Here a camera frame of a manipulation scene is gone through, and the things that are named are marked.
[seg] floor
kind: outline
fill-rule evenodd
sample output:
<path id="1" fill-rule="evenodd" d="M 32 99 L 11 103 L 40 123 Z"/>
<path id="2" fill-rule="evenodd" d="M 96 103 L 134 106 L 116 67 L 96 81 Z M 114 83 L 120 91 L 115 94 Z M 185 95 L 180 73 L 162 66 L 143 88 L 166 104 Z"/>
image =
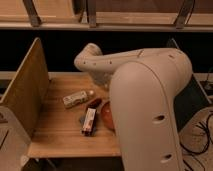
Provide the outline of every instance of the floor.
<path id="1" fill-rule="evenodd" d="M 45 162 L 43 171 L 123 171 L 121 158 L 75 158 L 56 160 L 57 169 Z"/>

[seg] metal frame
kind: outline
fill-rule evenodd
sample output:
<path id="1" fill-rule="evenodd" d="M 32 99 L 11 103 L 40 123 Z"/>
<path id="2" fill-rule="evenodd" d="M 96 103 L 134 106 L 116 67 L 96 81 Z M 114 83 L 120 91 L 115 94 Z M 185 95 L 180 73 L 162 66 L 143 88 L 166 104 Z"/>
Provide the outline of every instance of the metal frame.
<path id="1" fill-rule="evenodd" d="M 96 0 L 86 0 L 87 20 L 90 27 L 96 27 Z"/>
<path id="2" fill-rule="evenodd" d="M 195 3 L 195 0 L 184 0 L 183 1 L 182 7 L 174 22 L 176 29 L 183 29 L 185 24 L 187 24 L 186 22 L 188 22 L 188 21 L 186 21 L 186 20 L 188 17 L 191 16 L 191 13 L 193 12 L 194 3 Z"/>
<path id="3" fill-rule="evenodd" d="M 24 6 L 29 16 L 30 24 L 33 27 L 38 27 L 41 24 L 41 19 L 38 16 L 35 5 L 32 0 L 23 0 Z"/>

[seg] screw hole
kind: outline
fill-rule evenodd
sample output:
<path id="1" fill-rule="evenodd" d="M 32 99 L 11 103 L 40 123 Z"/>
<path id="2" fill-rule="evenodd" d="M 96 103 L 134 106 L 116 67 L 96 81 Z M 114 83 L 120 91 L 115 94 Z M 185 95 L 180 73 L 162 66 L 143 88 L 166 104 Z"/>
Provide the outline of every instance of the screw hole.
<path id="1" fill-rule="evenodd" d="M 3 118 L 4 118 L 3 114 L 2 114 L 2 113 L 0 113 L 0 119 L 3 119 Z"/>
<path id="2" fill-rule="evenodd" d="M 159 115 L 153 119 L 153 123 L 155 123 L 155 124 L 161 123 L 161 122 L 163 122 L 164 119 L 165 119 L 164 115 Z"/>
<path id="3" fill-rule="evenodd" d="M 169 57 L 170 57 L 170 58 L 172 58 L 172 59 L 175 59 L 175 57 L 174 57 L 174 56 L 172 56 L 172 55 L 169 55 Z"/>
<path id="4" fill-rule="evenodd" d="M 170 161 L 172 158 L 172 155 L 171 154 L 167 154 L 165 156 L 163 156 L 162 160 L 161 160 L 161 163 L 167 163 L 168 161 Z"/>

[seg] wooden tabletop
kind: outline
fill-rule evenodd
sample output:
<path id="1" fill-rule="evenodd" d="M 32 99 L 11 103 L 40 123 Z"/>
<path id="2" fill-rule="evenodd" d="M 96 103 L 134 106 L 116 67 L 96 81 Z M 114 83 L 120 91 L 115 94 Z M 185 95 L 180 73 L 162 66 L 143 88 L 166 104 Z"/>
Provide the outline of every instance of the wooden tabletop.
<path id="1" fill-rule="evenodd" d="M 108 130 L 98 114 L 97 130 L 91 137 L 81 133 L 79 118 L 90 102 L 66 109 L 62 98 L 80 90 L 94 90 L 103 102 L 108 92 L 94 85 L 88 74 L 70 74 L 52 78 L 43 103 L 40 118 L 29 146 L 32 158 L 52 157 L 110 157 L 120 156 L 115 133 Z"/>

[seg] orange bowl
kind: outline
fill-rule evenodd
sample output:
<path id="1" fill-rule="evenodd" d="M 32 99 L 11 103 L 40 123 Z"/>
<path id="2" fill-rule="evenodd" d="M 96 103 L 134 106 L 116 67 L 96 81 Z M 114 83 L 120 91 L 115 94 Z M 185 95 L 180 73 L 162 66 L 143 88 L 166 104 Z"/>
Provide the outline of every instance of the orange bowl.
<path id="1" fill-rule="evenodd" d="M 113 131 L 115 130 L 109 101 L 106 102 L 101 108 L 101 119 L 108 129 Z"/>

